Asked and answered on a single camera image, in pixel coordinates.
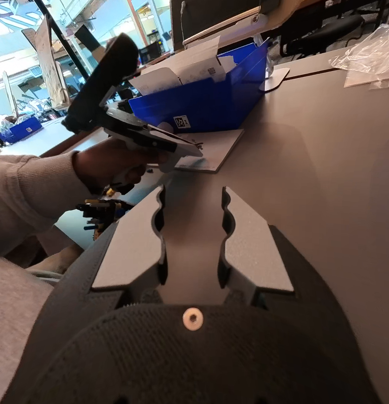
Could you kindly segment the wooden office desk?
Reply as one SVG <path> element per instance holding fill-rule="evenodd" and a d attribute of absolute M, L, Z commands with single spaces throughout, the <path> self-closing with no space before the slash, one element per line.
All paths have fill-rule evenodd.
<path fill-rule="evenodd" d="M 183 40 L 183 48 L 192 47 L 215 37 L 220 37 L 219 47 L 225 47 L 256 34 L 280 28 L 302 8 L 316 1 L 283 0 L 261 1 L 258 7 L 207 28 Z"/>

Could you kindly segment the clear plastic bag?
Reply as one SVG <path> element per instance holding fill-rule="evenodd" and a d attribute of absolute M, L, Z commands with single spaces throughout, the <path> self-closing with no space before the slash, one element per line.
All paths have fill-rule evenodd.
<path fill-rule="evenodd" d="M 344 55 L 329 60 L 335 69 L 347 72 L 344 88 L 369 85 L 369 89 L 389 88 L 389 25 L 381 24 Z"/>

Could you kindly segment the lego technic model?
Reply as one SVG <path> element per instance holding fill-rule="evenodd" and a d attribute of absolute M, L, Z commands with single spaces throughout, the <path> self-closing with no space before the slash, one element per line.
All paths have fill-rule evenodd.
<path fill-rule="evenodd" d="M 134 206 L 120 199 L 86 199 L 84 203 L 77 204 L 76 209 L 87 219 L 84 230 L 93 230 L 92 239 L 96 241 L 111 224 Z"/>

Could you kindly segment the small blue bin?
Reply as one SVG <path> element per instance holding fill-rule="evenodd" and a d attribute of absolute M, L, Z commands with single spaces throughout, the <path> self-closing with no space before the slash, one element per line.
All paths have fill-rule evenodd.
<path fill-rule="evenodd" d="M 36 117 L 29 117 L 9 129 L 0 132 L 0 140 L 8 144 L 15 144 L 43 129 Z"/>

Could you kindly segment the white monitor stand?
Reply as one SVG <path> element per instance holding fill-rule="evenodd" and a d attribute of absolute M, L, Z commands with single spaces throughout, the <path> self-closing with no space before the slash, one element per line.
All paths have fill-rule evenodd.
<path fill-rule="evenodd" d="M 256 34 L 253 36 L 253 41 L 254 44 L 256 45 L 256 47 L 260 47 L 263 46 L 263 43 L 268 43 L 267 44 L 267 48 L 270 46 L 269 45 L 269 41 L 270 39 L 267 38 L 266 40 L 262 39 L 262 35 L 260 33 Z M 253 68 L 251 69 L 250 73 L 251 76 L 254 75 L 253 70 L 256 69 L 256 75 L 260 75 L 260 71 L 258 67 L 258 64 L 260 64 L 262 60 L 258 60 L 258 62 L 256 63 L 255 66 L 253 66 Z M 259 88 L 258 88 L 258 93 L 259 94 L 264 94 L 264 93 L 269 93 L 271 91 L 274 91 L 275 89 L 277 89 L 281 83 L 283 82 L 284 78 L 286 78 L 286 76 L 288 75 L 290 71 L 290 68 L 280 68 L 278 70 L 274 70 L 274 66 L 273 66 L 273 61 L 268 53 L 266 53 L 266 71 L 265 71 L 265 80 L 262 84 L 264 84 L 264 88 L 262 84 L 260 84 Z"/>

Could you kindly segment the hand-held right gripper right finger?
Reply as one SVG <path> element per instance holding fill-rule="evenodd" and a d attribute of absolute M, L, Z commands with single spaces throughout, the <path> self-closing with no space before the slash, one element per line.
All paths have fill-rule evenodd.
<path fill-rule="evenodd" d="M 263 304 L 265 293 L 293 296 L 294 286 L 267 221 L 231 188 L 222 188 L 222 229 L 217 279 L 240 292 L 246 304 Z"/>

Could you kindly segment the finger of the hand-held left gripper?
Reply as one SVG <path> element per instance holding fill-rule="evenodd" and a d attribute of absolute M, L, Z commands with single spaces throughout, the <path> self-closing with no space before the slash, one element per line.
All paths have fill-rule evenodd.
<path fill-rule="evenodd" d="M 203 156 L 198 146 L 187 139 L 182 139 L 177 135 L 150 124 L 145 124 L 144 129 L 148 131 L 148 136 L 152 138 L 153 146 L 157 145 L 160 149 L 180 155 L 181 157 Z"/>
<path fill-rule="evenodd" d="M 162 153 L 166 154 L 167 160 L 164 163 L 160 164 L 155 163 L 147 164 L 147 168 L 148 169 L 158 168 L 162 173 L 168 173 L 172 171 L 181 158 L 195 155 L 194 151 L 182 148 L 177 148 L 174 152 L 157 149 L 157 152 L 159 154 Z"/>

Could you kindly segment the person's grey hoodie torso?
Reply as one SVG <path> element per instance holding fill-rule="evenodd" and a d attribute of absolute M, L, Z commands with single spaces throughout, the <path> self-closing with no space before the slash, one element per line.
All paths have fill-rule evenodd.
<path fill-rule="evenodd" d="M 36 318 L 52 286 L 0 258 L 0 400 L 19 366 Z"/>

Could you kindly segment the person's left hand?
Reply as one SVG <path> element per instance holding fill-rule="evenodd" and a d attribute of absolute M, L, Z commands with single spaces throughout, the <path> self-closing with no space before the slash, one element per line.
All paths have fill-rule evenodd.
<path fill-rule="evenodd" d="M 162 164 L 167 160 L 165 152 L 129 150 L 125 142 L 110 137 L 74 154 L 72 165 L 77 177 L 93 193 L 113 183 L 114 177 L 122 173 L 123 182 L 136 185 L 148 164 Z"/>

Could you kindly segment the leaning cardboard sheet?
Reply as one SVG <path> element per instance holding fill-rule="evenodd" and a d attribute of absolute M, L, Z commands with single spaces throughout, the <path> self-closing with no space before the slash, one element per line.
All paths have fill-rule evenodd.
<path fill-rule="evenodd" d="M 44 17 L 35 33 L 35 49 L 39 60 L 51 105 L 54 109 L 64 110 L 70 106 L 70 97 L 59 63 L 52 51 L 51 28 Z"/>

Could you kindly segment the person's left forearm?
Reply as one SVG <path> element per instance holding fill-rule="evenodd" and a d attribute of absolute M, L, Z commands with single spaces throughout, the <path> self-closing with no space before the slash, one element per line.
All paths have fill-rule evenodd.
<path fill-rule="evenodd" d="M 74 171 L 76 154 L 0 155 L 0 256 L 92 197 Z"/>

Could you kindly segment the lego instruction booklet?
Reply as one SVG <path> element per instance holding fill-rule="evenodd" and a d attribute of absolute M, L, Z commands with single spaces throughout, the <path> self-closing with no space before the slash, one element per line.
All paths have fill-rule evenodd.
<path fill-rule="evenodd" d="M 244 129 L 237 129 L 221 132 L 181 134 L 181 138 L 199 146 L 202 156 L 182 157 L 175 165 L 175 169 L 204 173 L 218 172 L 244 132 Z"/>

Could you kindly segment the blue plastic bin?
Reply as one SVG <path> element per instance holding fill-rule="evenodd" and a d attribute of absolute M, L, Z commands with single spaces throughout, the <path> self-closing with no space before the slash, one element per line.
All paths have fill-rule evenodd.
<path fill-rule="evenodd" d="M 208 78 L 132 98 L 131 110 L 153 126 L 170 124 L 174 133 L 238 129 L 264 95 L 268 45 L 266 40 L 223 53 L 236 63 L 224 81 Z"/>

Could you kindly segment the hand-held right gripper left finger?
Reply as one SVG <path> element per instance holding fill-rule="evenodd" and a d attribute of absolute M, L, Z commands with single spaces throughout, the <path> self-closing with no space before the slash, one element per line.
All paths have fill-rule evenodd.
<path fill-rule="evenodd" d="M 167 252 L 160 233 L 165 195 L 165 186 L 158 186 L 117 222 L 93 290 L 146 290 L 165 285 Z"/>

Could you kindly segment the black stand pole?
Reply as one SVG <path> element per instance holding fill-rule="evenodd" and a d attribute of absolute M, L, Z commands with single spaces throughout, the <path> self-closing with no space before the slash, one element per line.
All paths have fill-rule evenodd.
<path fill-rule="evenodd" d="M 48 23 L 50 25 L 51 30 L 57 36 L 58 40 L 60 41 L 63 48 L 65 49 L 65 51 L 67 52 L 67 54 L 71 58 L 72 62 L 74 63 L 76 68 L 79 70 L 81 76 L 87 81 L 87 79 L 89 78 L 89 74 L 87 73 L 85 67 L 83 66 L 83 64 L 79 60 L 78 56 L 74 52 L 72 46 L 66 40 L 66 38 L 65 38 L 64 34 L 62 33 L 60 27 L 57 25 L 57 23 L 55 22 L 55 20 L 51 16 L 51 14 L 48 11 L 48 9 L 47 9 L 46 5 L 44 4 L 44 2 L 42 0 L 33 0 L 33 2 L 36 4 L 37 8 L 41 11 L 43 16 L 46 17 L 46 19 L 47 19 L 47 21 L 48 21 Z"/>

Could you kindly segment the black office chair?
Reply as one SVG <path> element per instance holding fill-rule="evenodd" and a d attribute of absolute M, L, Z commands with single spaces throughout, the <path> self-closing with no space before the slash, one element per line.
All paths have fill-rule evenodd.
<path fill-rule="evenodd" d="M 317 53 L 325 53 L 327 48 L 349 35 L 354 30 L 362 28 L 364 18 L 350 15 L 329 22 L 328 24 L 309 33 L 296 33 L 295 29 L 283 32 L 280 38 L 279 53 L 281 57 L 299 56 L 305 58 Z"/>

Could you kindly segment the white cardboard box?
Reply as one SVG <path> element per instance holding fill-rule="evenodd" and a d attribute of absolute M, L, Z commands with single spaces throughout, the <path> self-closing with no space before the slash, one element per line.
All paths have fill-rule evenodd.
<path fill-rule="evenodd" d="M 236 63 L 233 56 L 217 55 L 219 41 L 218 36 L 147 66 L 129 83 L 142 95 L 149 95 L 208 78 L 214 82 L 224 81 Z"/>

